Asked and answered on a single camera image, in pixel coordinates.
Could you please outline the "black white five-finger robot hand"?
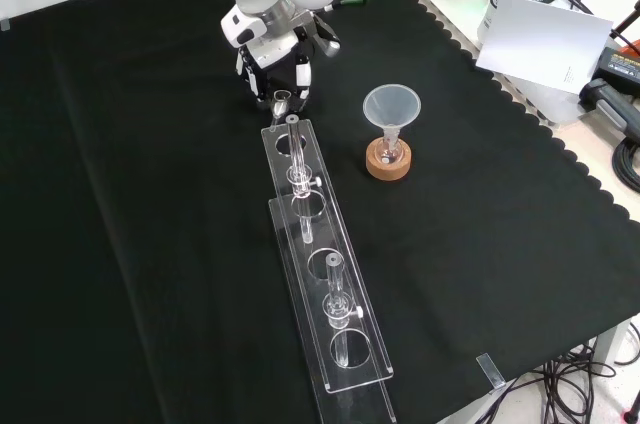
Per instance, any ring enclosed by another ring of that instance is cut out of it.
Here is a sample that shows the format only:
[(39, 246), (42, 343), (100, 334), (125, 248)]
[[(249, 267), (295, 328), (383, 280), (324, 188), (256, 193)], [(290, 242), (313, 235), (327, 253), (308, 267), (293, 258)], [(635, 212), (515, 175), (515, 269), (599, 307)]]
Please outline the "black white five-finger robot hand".
[(298, 112), (309, 98), (312, 72), (307, 49), (309, 35), (302, 27), (278, 37), (256, 37), (251, 29), (240, 33), (236, 73), (248, 86), (259, 109), (279, 120)]

